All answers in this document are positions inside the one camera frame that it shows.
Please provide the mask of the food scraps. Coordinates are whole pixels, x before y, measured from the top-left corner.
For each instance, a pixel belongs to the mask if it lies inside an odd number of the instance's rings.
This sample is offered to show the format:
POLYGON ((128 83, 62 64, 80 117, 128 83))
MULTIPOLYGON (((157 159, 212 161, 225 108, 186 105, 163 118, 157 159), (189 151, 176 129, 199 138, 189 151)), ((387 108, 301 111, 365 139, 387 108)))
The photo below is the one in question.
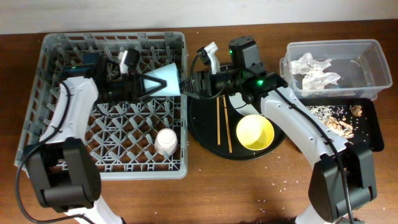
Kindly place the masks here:
POLYGON ((345 138, 354 138, 359 117, 363 114, 362 106, 306 106, 330 131, 345 138))

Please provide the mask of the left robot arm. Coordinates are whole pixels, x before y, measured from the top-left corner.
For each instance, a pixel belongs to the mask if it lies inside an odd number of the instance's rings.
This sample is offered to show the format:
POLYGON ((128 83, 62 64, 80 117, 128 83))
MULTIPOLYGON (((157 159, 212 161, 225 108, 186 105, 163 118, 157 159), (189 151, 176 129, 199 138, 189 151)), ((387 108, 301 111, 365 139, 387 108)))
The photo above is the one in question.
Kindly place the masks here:
POLYGON ((52 120, 39 141, 24 149, 20 167, 27 169, 39 204, 64 213, 60 221, 125 222, 101 196, 100 172, 83 142, 90 113, 95 104, 140 102, 169 85, 126 67, 120 79, 110 80, 110 63, 100 53, 88 53, 81 64, 62 68, 52 120))

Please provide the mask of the grey plate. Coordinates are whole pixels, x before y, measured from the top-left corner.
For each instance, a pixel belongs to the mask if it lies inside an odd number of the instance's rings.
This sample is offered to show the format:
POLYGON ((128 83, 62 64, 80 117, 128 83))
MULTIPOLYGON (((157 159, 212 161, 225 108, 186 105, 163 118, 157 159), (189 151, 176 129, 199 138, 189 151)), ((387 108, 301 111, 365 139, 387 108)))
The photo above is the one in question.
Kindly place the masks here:
POLYGON ((247 105, 243 101, 240 93, 236 93, 233 96, 229 96, 229 101, 232 107, 243 116, 252 115, 252 114, 260 115, 260 113, 257 111, 257 109, 255 109, 255 107, 253 107, 253 105, 247 105))

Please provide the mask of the white napkin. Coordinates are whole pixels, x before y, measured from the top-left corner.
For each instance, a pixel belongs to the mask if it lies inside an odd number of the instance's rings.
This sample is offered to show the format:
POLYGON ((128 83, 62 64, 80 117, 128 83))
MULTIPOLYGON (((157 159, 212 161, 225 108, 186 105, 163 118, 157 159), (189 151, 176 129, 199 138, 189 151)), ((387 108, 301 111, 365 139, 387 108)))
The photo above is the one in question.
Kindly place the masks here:
POLYGON ((315 60, 311 53, 303 54, 298 60, 291 61, 291 74, 303 75, 302 90, 323 90, 327 85, 337 85, 341 78, 336 72, 325 72, 333 60, 315 60))

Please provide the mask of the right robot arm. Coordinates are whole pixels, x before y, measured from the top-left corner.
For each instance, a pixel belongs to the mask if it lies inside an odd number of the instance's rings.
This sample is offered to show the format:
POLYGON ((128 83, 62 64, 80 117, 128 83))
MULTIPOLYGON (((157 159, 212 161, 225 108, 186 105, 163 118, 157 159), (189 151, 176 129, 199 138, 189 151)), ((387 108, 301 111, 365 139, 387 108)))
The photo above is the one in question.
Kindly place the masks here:
POLYGON ((192 70, 180 84, 182 94, 210 101, 240 93, 245 103, 294 142, 313 167, 310 206, 295 218, 296 223, 356 223, 353 210, 377 196, 372 150, 350 145, 317 120, 281 76, 265 70, 251 36, 230 42, 228 68, 221 68, 217 50, 212 42, 197 51, 195 59, 211 69, 192 70))

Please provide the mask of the yellow bowl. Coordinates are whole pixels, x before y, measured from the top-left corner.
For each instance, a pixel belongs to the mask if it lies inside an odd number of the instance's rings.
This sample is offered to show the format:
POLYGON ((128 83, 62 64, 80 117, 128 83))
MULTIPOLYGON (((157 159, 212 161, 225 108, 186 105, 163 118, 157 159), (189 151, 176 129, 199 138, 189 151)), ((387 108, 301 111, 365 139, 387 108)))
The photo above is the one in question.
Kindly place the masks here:
POLYGON ((272 123, 264 116, 251 114, 242 118, 237 127, 236 135, 239 143, 251 151, 268 148, 274 140, 275 131, 272 123))

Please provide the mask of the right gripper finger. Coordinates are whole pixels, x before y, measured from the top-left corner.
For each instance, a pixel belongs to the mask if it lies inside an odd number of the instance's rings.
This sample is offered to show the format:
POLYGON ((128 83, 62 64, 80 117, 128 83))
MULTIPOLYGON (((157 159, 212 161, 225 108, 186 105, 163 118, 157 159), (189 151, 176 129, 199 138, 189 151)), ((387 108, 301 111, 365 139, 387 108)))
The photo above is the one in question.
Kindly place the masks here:
POLYGON ((195 89, 195 79, 192 77, 188 77, 181 81, 180 83, 181 89, 195 89))
POLYGON ((180 92, 183 95, 189 96, 194 99, 199 99, 199 95, 195 93, 194 86, 191 83, 181 84, 180 92))

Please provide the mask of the light blue cup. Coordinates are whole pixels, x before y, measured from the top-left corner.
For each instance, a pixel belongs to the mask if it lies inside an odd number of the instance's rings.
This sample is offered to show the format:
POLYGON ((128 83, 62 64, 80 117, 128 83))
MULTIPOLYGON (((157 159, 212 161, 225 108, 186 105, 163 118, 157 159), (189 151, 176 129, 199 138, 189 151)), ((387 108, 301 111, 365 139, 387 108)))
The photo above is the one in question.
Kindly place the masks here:
POLYGON ((146 75, 165 80, 167 83, 165 88, 151 94, 151 97, 180 96, 178 69, 175 63, 147 72, 146 75))

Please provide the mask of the wooden chopstick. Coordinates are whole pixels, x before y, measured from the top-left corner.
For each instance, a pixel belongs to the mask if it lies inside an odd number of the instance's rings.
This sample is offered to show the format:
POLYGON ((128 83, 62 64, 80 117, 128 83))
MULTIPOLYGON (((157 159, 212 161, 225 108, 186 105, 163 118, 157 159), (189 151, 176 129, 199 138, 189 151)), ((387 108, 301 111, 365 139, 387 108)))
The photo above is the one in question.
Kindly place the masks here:
POLYGON ((220 132, 220 98, 216 99, 216 128, 217 128, 217 145, 221 145, 220 132))
POLYGON ((228 118, 228 108, 226 104, 226 97, 223 95, 223 106, 224 106, 224 118, 225 118, 225 123, 226 123, 226 134, 227 134, 227 140, 228 140, 228 150, 229 153, 232 154, 233 149, 232 149, 232 144, 231 144, 231 135, 229 131, 229 118, 228 118))

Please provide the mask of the pink cup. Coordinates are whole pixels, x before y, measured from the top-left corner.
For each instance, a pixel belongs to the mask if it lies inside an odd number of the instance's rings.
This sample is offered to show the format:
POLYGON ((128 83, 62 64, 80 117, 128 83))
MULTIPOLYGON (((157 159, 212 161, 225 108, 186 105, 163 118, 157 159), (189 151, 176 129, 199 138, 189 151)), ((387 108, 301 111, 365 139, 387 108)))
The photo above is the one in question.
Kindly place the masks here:
POLYGON ((172 129, 164 128, 157 133, 154 147, 160 155, 171 156, 177 150, 177 146, 177 135, 172 129))

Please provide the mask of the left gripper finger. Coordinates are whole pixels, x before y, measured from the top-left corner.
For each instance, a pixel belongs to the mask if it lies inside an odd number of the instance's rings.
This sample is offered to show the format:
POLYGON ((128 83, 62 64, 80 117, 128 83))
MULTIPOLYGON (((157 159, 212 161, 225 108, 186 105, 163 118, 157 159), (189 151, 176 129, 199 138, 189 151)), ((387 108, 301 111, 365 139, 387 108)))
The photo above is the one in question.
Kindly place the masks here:
POLYGON ((166 86, 167 82, 163 79, 151 77, 145 74, 136 73, 135 77, 139 80, 142 86, 166 86))
POLYGON ((143 81, 137 89, 137 98, 147 100, 148 98, 167 96, 164 91, 166 87, 165 82, 143 81))

